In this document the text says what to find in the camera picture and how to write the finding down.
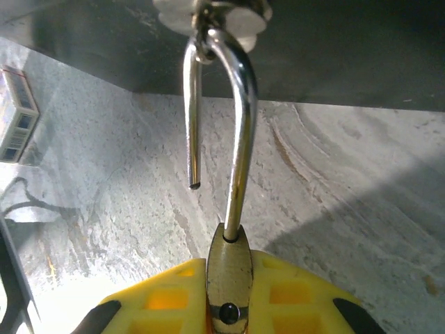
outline metal hook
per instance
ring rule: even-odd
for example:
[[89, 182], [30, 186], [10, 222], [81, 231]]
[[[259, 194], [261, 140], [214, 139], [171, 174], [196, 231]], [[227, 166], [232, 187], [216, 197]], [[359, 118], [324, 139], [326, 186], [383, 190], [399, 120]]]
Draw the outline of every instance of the metal hook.
[[[184, 57], [184, 104], [186, 110], [188, 181], [191, 189], [200, 187], [200, 109], [201, 71], [198, 43], [192, 37]], [[224, 238], [234, 241], [238, 237], [245, 188], [257, 120], [257, 82], [248, 55], [230, 34], [222, 29], [210, 28], [203, 41], [222, 62], [229, 75], [235, 100], [235, 141], [229, 198], [224, 222]]]

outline metal clip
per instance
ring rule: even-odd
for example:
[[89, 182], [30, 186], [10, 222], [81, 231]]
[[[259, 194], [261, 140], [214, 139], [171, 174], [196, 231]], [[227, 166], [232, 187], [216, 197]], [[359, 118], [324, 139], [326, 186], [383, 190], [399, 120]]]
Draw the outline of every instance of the metal clip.
[[202, 40], [192, 37], [184, 57], [184, 104], [186, 110], [188, 182], [191, 189], [200, 187], [200, 109], [201, 71], [200, 53], [203, 48], [218, 57], [232, 84], [235, 100], [235, 141], [230, 177], [229, 198], [224, 222], [224, 238], [236, 241], [241, 211], [248, 180], [250, 159], [257, 119], [257, 82], [248, 55], [226, 31], [207, 29]]

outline gray marble wall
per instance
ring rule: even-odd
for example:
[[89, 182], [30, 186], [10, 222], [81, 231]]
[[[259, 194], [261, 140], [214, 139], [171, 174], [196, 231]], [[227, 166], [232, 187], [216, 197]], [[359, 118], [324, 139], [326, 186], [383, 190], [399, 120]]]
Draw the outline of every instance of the gray marble wall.
[[[190, 191], [180, 97], [1, 46], [41, 112], [23, 164], [0, 164], [0, 208], [48, 328], [206, 257], [225, 213], [233, 101], [204, 100]], [[445, 333], [444, 113], [260, 102], [242, 222], [252, 248], [352, 292], [388, 333]]]

